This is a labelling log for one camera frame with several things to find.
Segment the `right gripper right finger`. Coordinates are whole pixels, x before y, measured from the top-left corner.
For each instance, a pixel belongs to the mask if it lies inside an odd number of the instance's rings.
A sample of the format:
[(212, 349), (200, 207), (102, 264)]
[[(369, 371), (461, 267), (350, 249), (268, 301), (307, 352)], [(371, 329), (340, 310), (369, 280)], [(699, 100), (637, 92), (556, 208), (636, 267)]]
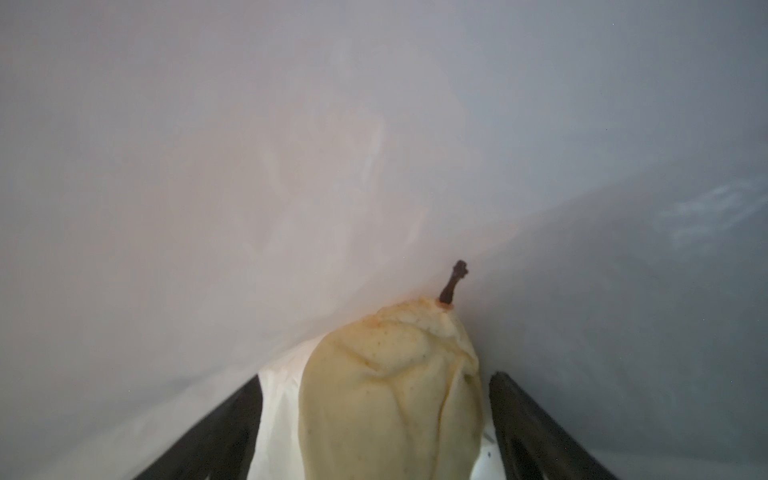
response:
[(505, 476), (515, 480), (616, 480), (507, 373), (489, 382)]

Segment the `white plastic bag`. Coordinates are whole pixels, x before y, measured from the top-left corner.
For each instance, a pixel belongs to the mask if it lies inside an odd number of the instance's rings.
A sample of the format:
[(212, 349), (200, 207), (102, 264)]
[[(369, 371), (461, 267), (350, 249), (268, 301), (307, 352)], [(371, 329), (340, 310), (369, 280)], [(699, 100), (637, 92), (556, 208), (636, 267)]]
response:
[(461, 259), (621, 477), (765, 478), (766, 3), (2, 3), (3, 478), (131, 478)]

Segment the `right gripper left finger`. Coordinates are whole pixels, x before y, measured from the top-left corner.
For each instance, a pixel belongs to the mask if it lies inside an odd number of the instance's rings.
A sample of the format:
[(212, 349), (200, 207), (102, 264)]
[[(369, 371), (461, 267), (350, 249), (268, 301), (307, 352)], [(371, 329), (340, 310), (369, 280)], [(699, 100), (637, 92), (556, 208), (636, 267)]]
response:
[(245, 480), (255, 453), (263, 393), (257, 376), (182, 435), (136, 480)]

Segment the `pale round fruit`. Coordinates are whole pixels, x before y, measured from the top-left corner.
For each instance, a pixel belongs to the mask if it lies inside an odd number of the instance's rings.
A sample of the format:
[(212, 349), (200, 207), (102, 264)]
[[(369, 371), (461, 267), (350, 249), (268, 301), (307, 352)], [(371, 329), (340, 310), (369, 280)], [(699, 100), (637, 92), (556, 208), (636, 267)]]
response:
[(436, 298), (384, 307), (318, 343), (302, 374), (308, 479), (468, 479), (480, 454), (478, 356), (453, 307), (459, 260)]

